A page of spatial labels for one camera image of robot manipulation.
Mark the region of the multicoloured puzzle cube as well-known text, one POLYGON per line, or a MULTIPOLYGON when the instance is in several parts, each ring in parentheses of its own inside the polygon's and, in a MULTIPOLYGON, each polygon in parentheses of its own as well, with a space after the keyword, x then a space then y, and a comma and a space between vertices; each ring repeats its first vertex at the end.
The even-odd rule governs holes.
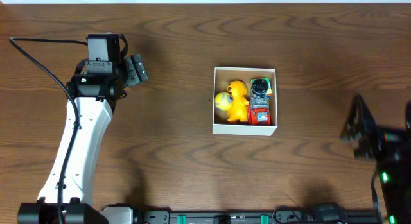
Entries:
POLYGON ((264 96, 260 96, 260 97, 267 97, 267 98, 269 98, 269 97, 271 97, 271 95, 272 95, 272 88, 271 88, 271 84, 270 84, 270 78, 265 77, 264 79, 268 82, 269 89, 268 89, 267 93, 266 93, 264 96))

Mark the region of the orange dinosaur toy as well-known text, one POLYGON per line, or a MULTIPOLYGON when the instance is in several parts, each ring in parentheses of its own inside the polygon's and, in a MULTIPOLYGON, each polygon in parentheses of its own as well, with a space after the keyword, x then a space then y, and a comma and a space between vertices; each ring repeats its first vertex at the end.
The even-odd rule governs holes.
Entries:
POLYGON ((233 98, 232 107, 228 110, 228 122, 235 123, 239 122, 247 122, 248 121, 248 105, 249 101, 246 98, 247 95, 247 87, 246 85, 240 80, 234 80, 230 82, 227 86, 227 92, 233 98))

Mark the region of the yellow one-eyed ball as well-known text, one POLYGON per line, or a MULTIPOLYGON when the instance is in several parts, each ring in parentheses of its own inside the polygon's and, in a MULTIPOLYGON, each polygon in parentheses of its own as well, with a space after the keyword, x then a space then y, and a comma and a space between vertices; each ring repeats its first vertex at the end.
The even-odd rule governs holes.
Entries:
POLYGON ((231 109, 233 102, 233 97, 228 92, 220 92, 214 98, 214 106, 224 112, 231 109))

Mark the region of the black round wheel toy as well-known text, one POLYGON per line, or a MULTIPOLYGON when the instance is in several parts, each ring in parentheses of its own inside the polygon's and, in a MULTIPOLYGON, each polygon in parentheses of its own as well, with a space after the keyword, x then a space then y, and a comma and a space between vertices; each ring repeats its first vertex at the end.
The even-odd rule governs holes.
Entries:
POLYGON ((264 96, 269 89, 268 82, 264 78, 254 79, 251 83, 251 89, 254 94, 264 96))

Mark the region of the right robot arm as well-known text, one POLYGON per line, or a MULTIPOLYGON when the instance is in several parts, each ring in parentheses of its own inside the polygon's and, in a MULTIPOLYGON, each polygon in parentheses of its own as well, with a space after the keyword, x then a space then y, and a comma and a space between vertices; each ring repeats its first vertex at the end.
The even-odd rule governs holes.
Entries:
POLYGON ((405 110, 405 128, 377 125, 360 94, 351 101, 340 140, 357 142, 356 158, 376 162, 373 177, 379 177, 389 223, 410 223, 410 104, 405 110))

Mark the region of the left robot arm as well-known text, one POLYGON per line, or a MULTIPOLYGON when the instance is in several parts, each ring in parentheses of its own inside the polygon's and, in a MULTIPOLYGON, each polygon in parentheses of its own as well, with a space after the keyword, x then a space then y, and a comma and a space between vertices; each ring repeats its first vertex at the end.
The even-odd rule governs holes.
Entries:
POLYGON ((22 203, 18 223, 143 223, 132 205, 93 208, 92 190, 101 142, 125 89, 148 80, 140 55, 128 56, 128 43, 117 33, 90 34, 83 42, 88 57, 63 84, 27 52, 63 89, 67 97, 64 133, 55 162, 37 201, 22 203))

